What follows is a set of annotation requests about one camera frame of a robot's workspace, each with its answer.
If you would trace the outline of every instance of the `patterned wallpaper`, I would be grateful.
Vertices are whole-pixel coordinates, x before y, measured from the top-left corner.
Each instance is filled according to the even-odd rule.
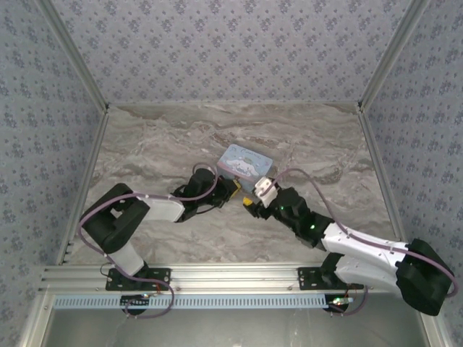
[[[409,0],[54,0],[105,99],[360,99]]]
[[[99,116],[33,0],[2,0],[0,33],[0,346],[16,346]]]
[[[463,286],[463,3],[432,1],[368,111],[406,232]],[[444,311],[463,346],[463,294]]]

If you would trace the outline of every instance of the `marble surface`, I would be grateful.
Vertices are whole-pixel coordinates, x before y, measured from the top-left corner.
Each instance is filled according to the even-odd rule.
[[[86,206],[118,182],[133,190],[168,194],[184,184],[192,166],[216,163],[231,143],[273,158],[273,174],[299,167],[313,175],[341,221],[395,239],[354,106],[324,104],[178,104],[111,107]],[[294,186],[309,208],[326,213],[301,176]],[[148,262],[321,262],[274,219],[258,220],[239,193],[222,209],[185,223],[143,221],[132,242]],[[104,259],[75,240],[69,261]]]

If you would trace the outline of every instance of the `mounting bracket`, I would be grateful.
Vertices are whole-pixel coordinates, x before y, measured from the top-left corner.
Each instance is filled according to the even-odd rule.
[[[330,276],[328,279],[322,275],[320,267],[297,268],[297,280],[301,291],[363,289],[361,284],[347,285],[338,278],[334,278],[334,276]]]
[[[170,284],[172,271],[168,267],[149,267],[143,271],[141,278],[162,280]],[[163,285],[151,282],[137,282],[124,277],[117,269],[110,269],[106,280],[107,291],[168,291]]]

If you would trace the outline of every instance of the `robotic arm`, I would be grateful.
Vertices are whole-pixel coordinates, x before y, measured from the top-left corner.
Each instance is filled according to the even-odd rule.
[[[200,196],[213,186],[214,179],[214,173],[206,168],[199,168],[191,176],[188,184],[175,189],[170,196],[172,198]],[[82,227],[125,273],[146,278],[148,266],[130,242],[142,220],[185,222],[201,213],[198,210],[203,206],[221,208],[240,189],[241,186],[237,181],[219,176],[213,191],[199,200],[180,202],[173,199],[153,199],[140,194],[141,197],[130,197],[107,205],[83,223]],[[82,218],[104,203],[132,193],[134,192],[126,184],[119,183],[88,208]]]
[[[219,176],[215,187],[202,198],[177,200],[204,195],[212,188],[214,181],[214,173],[199,168],[188,184],[175,189],[170,195],[171,199],[133,194],[126,184],[117,184],[82,218],[122,195],[136,197],[108,204],[85,221],[82,227],[126,274],[136,278],[152,278],[150,268],[130,243],[136,228],[143,219],[181,223],[202,213],[202,207],[221,208],[241,187],[235,180]],[[293,187],[283,189],[266,177],[255,185],[253,193],[258,202],[248,198],[243,200],[245,209],[252,216],[266,220],[273,216],[290,228],[303,244],[330,252],[320,267],[321,280],[326,288],[338,288],[339,284],[345,286],[347,283],[383,288],[401,295],[420,312],[429,315],[439,313],[451,279],[435,265],[430,265],[429,261],[422,261],[411,254],[419,254],[453,273],[424,241],[415,239],[410,244],[388,241],[347,228],[311,211]],[[132,284],[133,290],[143,288],[141,282],[132,281]]]
[[[256,218],[273,216],[303,244],[330,252],[321,266],[324,281],[382,288],[401,295],[420,312],[439,313],[451,280],[436,266],[410,255],[419,254],[453,275],[429,244],[419,239],[410,244],[388,241],[344,227],[346,234],[331,218],[309,210],[294,188],[282,189],[272,183],[263,177],[254,189],[259,202],[245,198],[243,205]]]

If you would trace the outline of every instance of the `wire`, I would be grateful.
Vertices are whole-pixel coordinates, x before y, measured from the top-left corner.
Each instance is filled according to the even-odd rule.
[[[336,316],[346,316],[346,317],[348,317],[348,316],[352,316],[353,314],[356,314],[357,312],[359,312],[365,306],[365,304],[367,303],[367,300],[368,300],[368,286],[365,286],[365,291],[364,291],[364,294],[363,294],[362,302],[360,303],[360,305],[356,309],[353,309],[352,311],[346,313],[342,309],[340,309],[339,307],[336,307],[334,305],[329,305],[329,306],[330,306],[330,308],[341,312],[341,313],[334,313]]]
[[[196,215],[202,215],[203,213],[212,211],[214,208],[216,208],[216,206],[210,207],[207,210],[204,210],[204,211],[201,211],[201,212],[196,212]]]
[[[109,278],[109,273],[108,273],[108,275],[103,273],[103,266],[105,266],[105,265],[111,265],[111,263],[110,262],[105,262],[104,264],[101,264],[101,266],[100,266],[100,274],[103,275],[104,277]]]
[[[454,285],[454,290],[451,291],[450,293],[448,293],[446,295],[447,298],[451,298],[452,296],[456,296],[456,294],[458,293],[459,291],[459,285],[456,281],[456,278],[455,276],[450,272],[448,271],[444,266],[442,266],[441,264],[439,264],[438,262],[435,262],[434,260],[432,259],[429,259],[427,257],[424,257],[422,256],[421,254],[418,254],[416,252],[411,252],[411,251],[407,251],[405,249],[400,249],[400,248],[396,248],[396,247],[388,247],[388,246],[384,246],[382,244],[377,244],[376,242],[373,242],[373,241],[369,241],[369,240],[365,240],[365,239],[362,239],[361,237],[355,235],[354,233],[350,233],[348,232],[348,230],[346,229],[345,226],[343,226],[341,224],[341,222],[339,221],[339,219],[336,217],[336,214],[334,213],[333,209],[331,208],[331,204],[328,202],[328,200],[326,199],[325,195],[322,193],[322,191],[320,190],[320,188],[318,187],[318,185],[316,184],[315,180],[307,173],[305,172],[304,170],[302,170],[301,168],[287,168],[286,170],[282,171],[281,173],[278,174],[278,176],[273,180],[273,182],[271,183],[271,185],[267,188],[267,190],[265,190],[262,195],[265,195],[268,193],[268,191],[271,189],[271,187],[273,187],[276,182],[278,182],[279,180],[281,180],[281,178],[283,178],[284,176],[286,176],[289,172],[292,172],[292,171],[296,171],[296,172],[300,172],[301,174],[303,174],[305,177],[307,177],[307,179],[309,180],[309,182],[313,185],[313,187],[315,188],[315,190],[317,191],[318,195],[320,195],[320,198],[323,200],[323,203],[325,204],[326,206],[326,209],[328,210],[329,214],[331,215],[331,217],[333,218],[334,222],[337,224],[337,226],[346,234],[348,235],[349,237],[352,237],[354,240],[358,241],[358,242],[361,242],[363,244],[366,244],[368,246],[372,246],[372,247],[376,247],[376,248],[379,248],[379,249],[386,249],[390,252],[398,252],[398,253],[402,253],[402,254],[405,254],[405,255],[409,255],[411,257],[414,257],[414,258],[417,258],[419,260],[422,260],[423,262],[426,262],[428,263],[429,265],[432,265],[433,267],[437,268],[438,270],[440,270],[442,273],[444,273],[450,280],[451,282],[453,283]]]
[[[350,284],[350,285],[348,284],[348,286],[353,287],[353,289],[355,290],[354,301],[357,300],[357,288],[355,286],[353,286],[352,284]]]
[[[151,198],[151,199],[176,200],[176,201],[195,201],[195,200],[199,200],[199,199],[202,199],[204,197],[207,197],[216,188],[217,181],[218,181],[217,169],[216,169],[215,166],[210,166],[207,163],[197,163],[197,164],[195,164],[193,166],[193,170],[192,170],[193,173],[196,172],[196,170],[197,170],[197,168],[199,166],[205,166],[206,168],[208,168],[209,170],[211,170],[214,173],[214,182],[213,182],[212,186],[209,188],[209,190],[207,192],[205,192],[205,193],[203,193],[203,194],[201,194],[201,195],[199,195],[197,197],[172,197],[172,196],[164,196],[164,195],[157,195],[157,194],[143,194],[143,193],[139,193],[139,192],[133,192],[133,193],[130,193],[130,194],[124,194],[124,195],[121,195],[119,197],[115,197],[113,199],[110,199],[110,200],[104,202],[103,204],[96,207],[94,210],[91,210],[79,222],[79,225],[77,227],[77,235],[79,235],[82,242],[87,247],[90,247],[91,249],[93,249],[95,252],[103,255],[112,265],[114,265],[114,267],[124,277],[126,277],[126,278],[128,278],[130,280],[138,281],[138,282],[148,282],[148,283],[155,283],[155,284],[158,284],[158,285],[162,285],[162,286],[167,287],[167,289],[171,292],[171,301],[169,302],[169,305],[164,310],[162,310],[161,312],[156,313],[156,314],[147,314],[147,315],[143,315],[143,316],[133,316],[133,315],[129,314],[127,310],[125,310],[125,313],[127,314],[127,317],[137,318],[139,320],[146,320],[146,319],[150,319],[150,318],[157,318],[157,317],[160,317],[160,316],[164,316],[167,312],[169,312],[172,309],[172,306],[174,305],[174,302],[175,302],[174,289],[167,282],[164,282],[163,280],[156,280],[155,278],[138,278],[138,277],[134,277],[134,276],[131,276],[128,273],[126,273],[122,268],[120,268],[116,264],[116,262],[108,254],[103,252],[98,247],[93,246],[89,241],[87,241],[87,239],[82,234],[83,225],[90,218],[92,218],[95,214],[97,214],[101,210],[107,208],[108,206],[111,206],[115,202],[125,200],[125,199],[129,199],[131,197],[144,197],[144,198]]]

